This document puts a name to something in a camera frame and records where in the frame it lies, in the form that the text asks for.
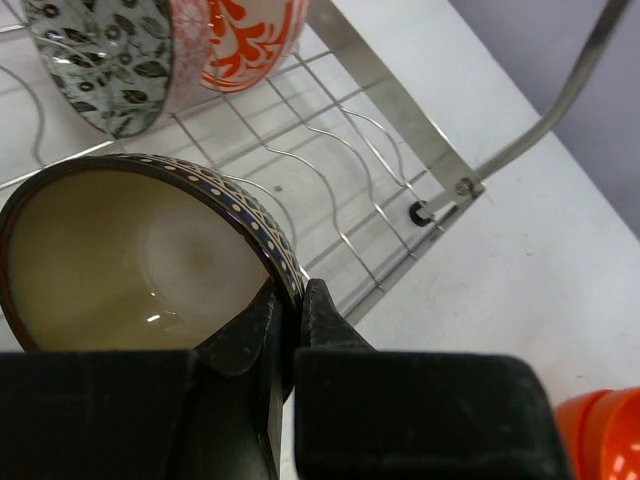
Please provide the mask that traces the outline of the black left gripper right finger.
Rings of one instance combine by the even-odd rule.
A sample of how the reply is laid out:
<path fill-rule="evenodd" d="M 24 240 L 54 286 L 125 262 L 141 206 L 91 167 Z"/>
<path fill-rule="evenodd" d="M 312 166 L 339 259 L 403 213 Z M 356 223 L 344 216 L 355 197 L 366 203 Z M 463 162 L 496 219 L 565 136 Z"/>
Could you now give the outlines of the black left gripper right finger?
<path fill-rule="evenodd" d="M 303 349 L 374 352 L 355 328 L 339 313 L 326 282 L 311 279 L 303 296 L 300 340 L 296 352 Z"/>

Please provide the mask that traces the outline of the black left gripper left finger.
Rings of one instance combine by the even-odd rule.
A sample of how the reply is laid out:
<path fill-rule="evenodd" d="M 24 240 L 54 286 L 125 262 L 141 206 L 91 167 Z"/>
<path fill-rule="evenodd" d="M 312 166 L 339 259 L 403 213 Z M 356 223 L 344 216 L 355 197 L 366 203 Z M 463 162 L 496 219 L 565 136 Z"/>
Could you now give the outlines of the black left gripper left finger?
<path fill-rule="evenodd" d="M 198 348 L 209 368 L 201 468 L 207 479 L 277 479 L 280 303 L 259 293 Z"/>

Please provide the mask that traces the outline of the brown bowl dark patterned rim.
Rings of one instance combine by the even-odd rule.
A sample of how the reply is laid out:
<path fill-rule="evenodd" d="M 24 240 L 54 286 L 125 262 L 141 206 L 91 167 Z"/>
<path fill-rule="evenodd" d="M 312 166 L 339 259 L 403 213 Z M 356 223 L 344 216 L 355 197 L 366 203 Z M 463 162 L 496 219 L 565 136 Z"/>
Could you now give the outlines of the brown bowl dark patterned rim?
<path fill-rule="evenodd" d="M 304 280 L 237 181 L 162 155 L 83 156 L 34 174 L 1 210 L 1 311 L 27 351 L 193 348 L 266 285 L 284 310 L 290 392 Z"/>

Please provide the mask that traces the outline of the orange plastic bowl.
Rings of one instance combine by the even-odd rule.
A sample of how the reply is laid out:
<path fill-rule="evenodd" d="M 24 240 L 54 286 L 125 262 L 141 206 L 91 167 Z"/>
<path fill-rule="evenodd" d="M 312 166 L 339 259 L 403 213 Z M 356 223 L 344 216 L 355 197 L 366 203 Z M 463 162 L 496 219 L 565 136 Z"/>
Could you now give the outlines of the orange plastic bowl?
<path fill-rule="evenodd" d="M 558 430 L 581 480 L 639 478 L 639 389 L 598 390 L 554 408 Z"/>

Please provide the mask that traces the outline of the orange floral white bowl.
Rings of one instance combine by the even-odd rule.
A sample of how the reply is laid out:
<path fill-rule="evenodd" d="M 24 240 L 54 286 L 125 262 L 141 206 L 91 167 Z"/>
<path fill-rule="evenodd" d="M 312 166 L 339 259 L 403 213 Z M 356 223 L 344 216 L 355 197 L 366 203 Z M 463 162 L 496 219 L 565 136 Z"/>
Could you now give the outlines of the orange floral white bowl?
<path fill-rule="evenodd" d="M 309 1 L 218 0 L 209 7 L 210 46 L 201 85 L 237 93 L 261 82 L 293 51 Z"/>

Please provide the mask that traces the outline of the grey leaf patterned bowl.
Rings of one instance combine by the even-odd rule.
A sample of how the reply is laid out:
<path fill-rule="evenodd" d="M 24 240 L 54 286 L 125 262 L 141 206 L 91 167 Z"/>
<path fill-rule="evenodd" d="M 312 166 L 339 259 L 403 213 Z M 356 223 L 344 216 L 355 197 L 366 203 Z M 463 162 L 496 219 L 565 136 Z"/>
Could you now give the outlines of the grey leaf patterned bowl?
<path fill-rule="evenodd" d="M 198 0 L 24 1 L 42 63 L 81 117 L 115 138 L 150 129 L 194 95 L 207 58 Z"/>

